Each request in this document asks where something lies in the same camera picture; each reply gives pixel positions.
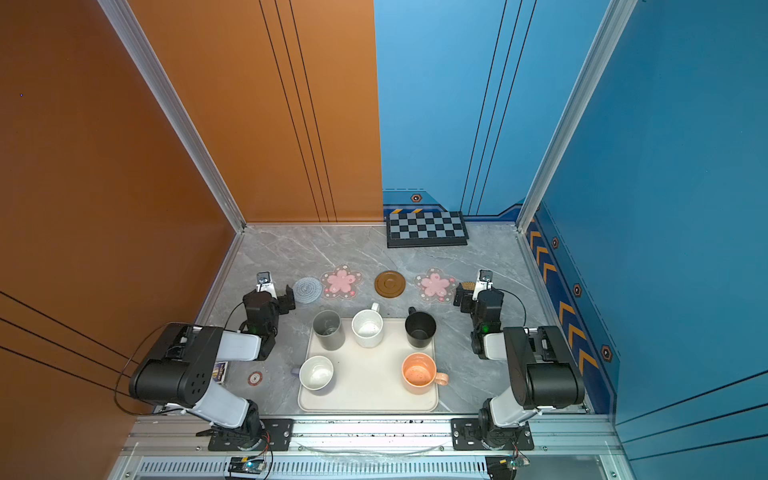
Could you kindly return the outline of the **grey woven round coaster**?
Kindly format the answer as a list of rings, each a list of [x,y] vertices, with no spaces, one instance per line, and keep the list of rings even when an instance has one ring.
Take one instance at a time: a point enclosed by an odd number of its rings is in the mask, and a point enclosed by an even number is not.
[[[297,280],[292,289],[295,301],[301,304],[313,303],[323,294],[322,283],[313,277],[304,277]]]

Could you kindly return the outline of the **pink flower coaster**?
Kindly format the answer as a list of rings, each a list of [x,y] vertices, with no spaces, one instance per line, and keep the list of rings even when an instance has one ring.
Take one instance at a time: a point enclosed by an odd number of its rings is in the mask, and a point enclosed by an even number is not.
[[[457,280],[437,268],[415,277],[419,298],[425,302],[452,303],[456,293]]]
[[[330,299],[356,298],[362,281],[361,272],[351,269],[348,265],[338,266],[333,271],[326,272],[321,276],[322,297]]]

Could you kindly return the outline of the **brown wooden round coaster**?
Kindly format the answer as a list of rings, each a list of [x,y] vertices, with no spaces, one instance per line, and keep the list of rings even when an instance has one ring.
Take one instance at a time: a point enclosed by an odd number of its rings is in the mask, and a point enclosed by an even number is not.
[[[376,293],[384,298],[396,298],[404,292],[406,280],[399,272],[388,270],[375,278],[374,288]]]

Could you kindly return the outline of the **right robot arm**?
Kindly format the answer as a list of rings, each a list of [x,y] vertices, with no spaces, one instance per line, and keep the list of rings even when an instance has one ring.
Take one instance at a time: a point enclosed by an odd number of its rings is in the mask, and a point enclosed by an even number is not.
[[[470,315],[473,353],[507,365],[509,386],[488,398],[478,417],[451,420],[457,451],[534,449],[529,421],[584,401],[586,389],[562,332],[556,326],[504,327],[504,292],[489,282],[457,286],[453,304]]]

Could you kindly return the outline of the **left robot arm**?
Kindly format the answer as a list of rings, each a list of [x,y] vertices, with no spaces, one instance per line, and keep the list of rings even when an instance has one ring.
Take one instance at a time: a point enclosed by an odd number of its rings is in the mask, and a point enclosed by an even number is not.
[[[279,318],[296,308],[293,289],[283,295],[259,287],[243,297],[246,320],[236,331],[173,322],[163,329],[129,382],[129,395],[154,405],[176,405],[207,421],[201,436],[211,450],[266,451],[271,435],[258,405],[213,378],[218,362],[263,361],[276,345]]]

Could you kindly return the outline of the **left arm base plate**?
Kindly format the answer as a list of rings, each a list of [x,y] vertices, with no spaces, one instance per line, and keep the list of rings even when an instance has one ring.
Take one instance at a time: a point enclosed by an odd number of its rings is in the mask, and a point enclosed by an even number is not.
[[[213,452],[285,452],[289,450],[293,427],[293,419],[267,418],[253,425],[246,422],[237,429],[214,426],[196,436],[209,436],[207,449]]]

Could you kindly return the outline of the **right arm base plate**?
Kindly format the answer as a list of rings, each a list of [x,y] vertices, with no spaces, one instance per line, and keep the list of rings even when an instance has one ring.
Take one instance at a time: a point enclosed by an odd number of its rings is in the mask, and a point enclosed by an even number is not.
[[[533,434],[528,424],[498,427],[473,418],[452,418],[451,438],[456,451],[504,450],[533,451]]]

